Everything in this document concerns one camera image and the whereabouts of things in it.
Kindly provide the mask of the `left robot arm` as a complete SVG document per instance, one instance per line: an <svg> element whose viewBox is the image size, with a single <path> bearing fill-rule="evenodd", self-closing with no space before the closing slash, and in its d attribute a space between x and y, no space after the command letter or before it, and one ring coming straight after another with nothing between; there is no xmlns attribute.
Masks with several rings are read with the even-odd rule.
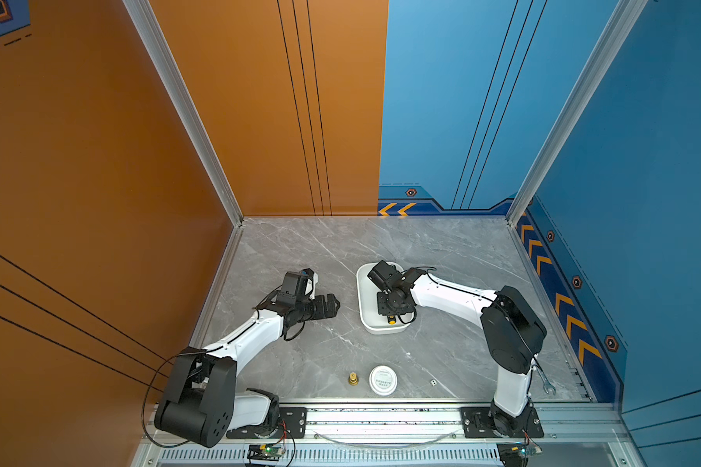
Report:
<svg viewBox="0 0 701 467"><path fill-rule="evenodd" d="M212 448L241 430L258 438L280 431L280 397L262 389L237 389L239 373L273 342L291 341L288 331L309 321L332 319L341 308L333 294L317 295L317 280L307 272L284 278L237 330L205 348L184 348L173 364L155 410L153 424L180 438Z"/></svg>

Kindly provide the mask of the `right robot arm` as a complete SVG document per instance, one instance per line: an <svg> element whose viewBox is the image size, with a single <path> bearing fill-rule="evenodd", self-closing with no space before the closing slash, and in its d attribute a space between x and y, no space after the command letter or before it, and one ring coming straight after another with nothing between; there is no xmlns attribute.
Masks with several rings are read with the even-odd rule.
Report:
<svg viewBox="0 0 701 467"><path fill-rule="evenodd" d="M547 330L521 292L511 286L483 290L438 278L430 268L401 272L381 261L358 284L360 296L374 298L373 309L389 324L420 307L438 309L479 326L498 365L489 422L500 437L516 438L534 426L530 388Z"/></svg>

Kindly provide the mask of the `white rectangular plastic bin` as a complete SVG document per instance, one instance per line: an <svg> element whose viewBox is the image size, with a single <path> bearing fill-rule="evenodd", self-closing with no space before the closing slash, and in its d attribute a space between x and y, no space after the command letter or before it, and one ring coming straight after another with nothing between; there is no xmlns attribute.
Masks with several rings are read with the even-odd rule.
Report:
<svg viewBox="0 0 701 467"><path fill-rule="evenodd" d="M402 323L397 317L389 318L386 311L386 296L384 292L368 277L376 263L362 265L356 272L356 287L358 288L358 307L360 320L368 333L374 336L385 336L401 333L409 325Z"/></svg>

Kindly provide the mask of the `round white lid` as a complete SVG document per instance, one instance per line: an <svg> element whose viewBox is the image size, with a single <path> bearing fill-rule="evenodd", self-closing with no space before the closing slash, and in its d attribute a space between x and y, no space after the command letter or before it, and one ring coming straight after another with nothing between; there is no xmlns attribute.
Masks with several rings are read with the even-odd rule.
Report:
<svg viewBox="0 0 701 467"><path fill-rule="evenodd" d="M398 377L394 369L386 365L376 366L369 375L369 385L372 391L382 397L395 393Z"/></svg>

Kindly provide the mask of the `left green circuit board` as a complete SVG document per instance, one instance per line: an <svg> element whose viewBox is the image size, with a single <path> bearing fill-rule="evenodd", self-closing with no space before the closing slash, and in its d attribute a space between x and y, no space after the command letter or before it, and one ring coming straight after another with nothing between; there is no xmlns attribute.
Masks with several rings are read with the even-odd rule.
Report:
<svg viewBox="0 0 701 467"><path fill-rule="evenodd" d="M245 457L245 465L275 467L284 460L285 454L286 449L283 445L249 445L247 448L247 456Z"/></svg>

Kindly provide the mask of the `silver wrench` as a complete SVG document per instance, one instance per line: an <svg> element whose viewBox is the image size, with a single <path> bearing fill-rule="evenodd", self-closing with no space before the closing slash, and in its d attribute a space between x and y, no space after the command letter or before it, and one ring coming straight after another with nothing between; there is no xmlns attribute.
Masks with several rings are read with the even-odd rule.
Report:
<svg viewBox="0 0 701 467"><path fill-rule="evenodd" d="M539 374L539 377L541 378L542 385L543 385L543 391L551 396L556 395L556 387L551 383L550 379L547 377L547 374L543 370L541 364L539 361L535 360L535 370Z"/></svg>

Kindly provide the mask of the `right circuit board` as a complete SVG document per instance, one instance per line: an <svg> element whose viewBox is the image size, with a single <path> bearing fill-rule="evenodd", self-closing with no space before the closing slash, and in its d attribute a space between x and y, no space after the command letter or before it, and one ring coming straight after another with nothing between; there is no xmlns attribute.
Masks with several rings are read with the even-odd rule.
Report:
<svg viewBox="0 0 701 467"><path fill-rule="evenodd" d="M535 444L498 444L497 448L503 467L528 467L531 458L543 453L543 449Z"/></svg>

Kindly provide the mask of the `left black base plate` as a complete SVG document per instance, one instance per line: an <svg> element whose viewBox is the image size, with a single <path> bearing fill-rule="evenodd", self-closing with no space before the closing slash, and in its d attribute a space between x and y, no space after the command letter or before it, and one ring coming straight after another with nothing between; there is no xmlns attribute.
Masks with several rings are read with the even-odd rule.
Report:
<svg viewBox="0 0 701 467"><path fill-rule="evenodd" d="M285 407L270 410L266 420L261 424L247 425L228 431L226 438L266 439L278 441L283 435L288 440L300 440L305 437L308 409L306 407Z"/></svg>

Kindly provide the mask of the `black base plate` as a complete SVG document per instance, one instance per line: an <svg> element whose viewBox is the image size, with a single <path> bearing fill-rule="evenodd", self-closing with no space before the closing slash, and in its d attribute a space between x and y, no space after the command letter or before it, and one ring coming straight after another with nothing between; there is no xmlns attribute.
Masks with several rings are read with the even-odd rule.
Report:
<svg viewBox="0 0 701 467"><path fill-rule="evenodd" d="M300 440L305 437L308 409L306 407L285 407L270 410L266 420L261 424L247 425L228 431L226 438L266 439L278 441L283 435L288 440Z"/></svg>
<svg viewBox="0 0 701 467"><path fill-rule="evenodd" d="M519 416L510 416L495 405L463 407L460 416L467 439L544 437L541 420L531 403Z"/></svg>

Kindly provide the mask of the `aluminium front rail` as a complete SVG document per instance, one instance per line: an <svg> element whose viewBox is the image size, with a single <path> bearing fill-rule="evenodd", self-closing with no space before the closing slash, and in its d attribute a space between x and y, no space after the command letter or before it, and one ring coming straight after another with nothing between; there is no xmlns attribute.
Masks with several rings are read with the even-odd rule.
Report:
<svg viewBox="0 0 701 467"><path fill-rule="evenodd" d="M544 437L467 439L460 408L485 406L461 401L295 401L308 409L300 440L226 437L212 448L152 429L135 466L246 466L249 445L286 449L278 466L502 466L498 444L539 445L529 466L642 466L620 415L609 404L533 404Z"/></svg>

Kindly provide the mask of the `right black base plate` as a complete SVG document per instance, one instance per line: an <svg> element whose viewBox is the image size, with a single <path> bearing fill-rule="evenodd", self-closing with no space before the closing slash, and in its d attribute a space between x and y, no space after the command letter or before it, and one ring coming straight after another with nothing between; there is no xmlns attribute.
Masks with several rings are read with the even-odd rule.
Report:
<svg viewBox="0 0 701 467"><path fill-rule="evenodd" d="M510 416L495 405L463 407L460 416L467 439L544 437L541 420L531 403L519 416Z"/></svg>

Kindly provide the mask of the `left aluminium corner post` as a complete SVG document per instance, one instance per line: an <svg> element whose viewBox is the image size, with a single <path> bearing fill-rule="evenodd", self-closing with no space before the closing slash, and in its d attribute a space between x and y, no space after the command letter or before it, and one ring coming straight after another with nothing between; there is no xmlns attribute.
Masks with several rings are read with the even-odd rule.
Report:
<svg viewBox="0 0 701 467"><path fill-rule="evenodd" d="M173 52L169 48L169 43L151 3L145 0L124 0L123 4L156 68L169 100L200 158L214 191L232 225L240 228L243 225L243 212L241 212L221 161L179 70Z"/></svg>

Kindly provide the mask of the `aluminium corner post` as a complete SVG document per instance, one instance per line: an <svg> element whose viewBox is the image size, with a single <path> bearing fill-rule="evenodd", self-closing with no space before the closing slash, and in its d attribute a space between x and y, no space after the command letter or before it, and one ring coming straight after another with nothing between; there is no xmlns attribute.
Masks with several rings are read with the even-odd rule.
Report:
<svg viewBox="0 0 701 467"><path fill-rule="evenodd" d="M648 4L648 0L617 2L505 216L506 224L510 228L514 228L522 215L526 213L530 201L537 194L541 183L615 61L628 35L646 8L646 4Z"/></svg>
<svg viewBox="0 0 701 467"><path fill-rule="evenodd" d="M173 52L169 48L169 43L151 3L145 0L124 0L123 4L156 68L169 100L200 158L214 191L232 225L240 228L243 225L243 212L241 212L221 161L179 70Z"/></svg>

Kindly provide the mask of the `right aluminium corner post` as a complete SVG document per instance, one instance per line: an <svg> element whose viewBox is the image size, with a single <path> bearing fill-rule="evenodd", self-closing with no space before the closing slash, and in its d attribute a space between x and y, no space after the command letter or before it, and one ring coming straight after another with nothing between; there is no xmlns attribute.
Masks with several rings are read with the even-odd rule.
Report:
<svg viewBox="0 0 701 467"><path fill-rule="evenodd" d="M514 228L522 215L526 213L530 201L537 194L541 183L615 61L628 35L646 8L646 4L648 4L648 0L617 2L505 216L506 224L510 228Z"/></svg>

